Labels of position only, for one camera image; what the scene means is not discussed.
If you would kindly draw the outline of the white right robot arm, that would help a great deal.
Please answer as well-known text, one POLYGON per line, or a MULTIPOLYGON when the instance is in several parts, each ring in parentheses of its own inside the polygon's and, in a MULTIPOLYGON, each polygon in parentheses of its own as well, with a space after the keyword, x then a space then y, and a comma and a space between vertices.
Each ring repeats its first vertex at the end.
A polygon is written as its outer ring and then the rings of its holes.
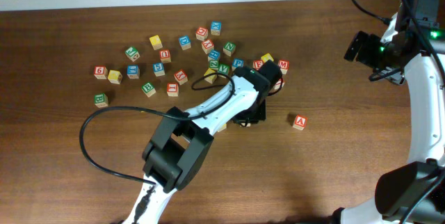
POLYGON ((370 80, 406 83, 411 143, 407 164, 380 177, 375 195, 339 208, 332 223, 444 222, 444 31, 439 0, 407 0, 384 35, 359 31, 344 58, 372 68, 370 80))

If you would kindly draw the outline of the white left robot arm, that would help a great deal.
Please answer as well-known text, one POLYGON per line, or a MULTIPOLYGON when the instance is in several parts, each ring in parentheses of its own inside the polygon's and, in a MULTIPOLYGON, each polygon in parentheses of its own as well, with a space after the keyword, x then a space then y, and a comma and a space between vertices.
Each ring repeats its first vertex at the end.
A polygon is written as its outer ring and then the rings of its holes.
POLYGON ((184 189, 201 168, 215 133, 233 121, 242 127, 266 118, 265 99, 282 78, 272 61, 258 70, 238 67, 230 82, 200 105, 169 110, 143 151, 145 182, 125 223, 158 223, 172 195, 184 189))

